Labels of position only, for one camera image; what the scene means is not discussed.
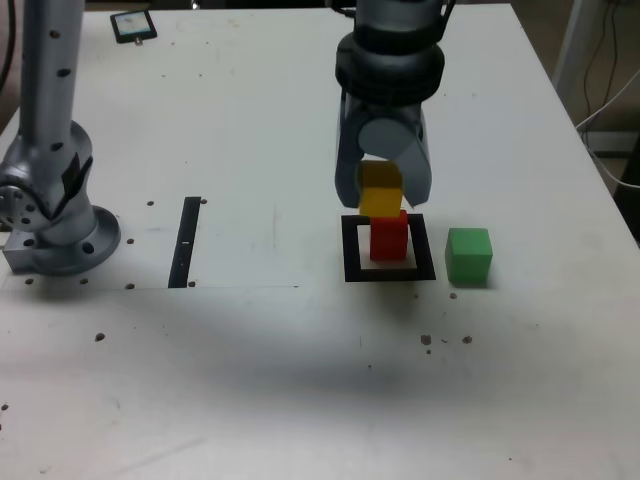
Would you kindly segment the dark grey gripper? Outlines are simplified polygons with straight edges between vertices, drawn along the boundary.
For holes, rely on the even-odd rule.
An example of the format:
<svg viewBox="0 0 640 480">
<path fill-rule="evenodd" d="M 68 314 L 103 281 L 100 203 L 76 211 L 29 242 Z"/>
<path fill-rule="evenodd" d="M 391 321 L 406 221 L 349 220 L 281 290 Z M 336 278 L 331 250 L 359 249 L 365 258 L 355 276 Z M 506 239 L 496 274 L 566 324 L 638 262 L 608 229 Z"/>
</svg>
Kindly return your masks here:
<svg viewBox="0 0 640 480">
<path fill-rule="evenodd" d="M 359 112 L 376 118 L 361 131 Z M 421 104 L 377 106 L 341 93 L 334 184 L 339 200 L 348 208 L 356 208 L 360 200 L 358 164 L 362 150 L 397 167 L 404 197 L 411 207 L 428 201 L 432 170 Z"/>
</svg>

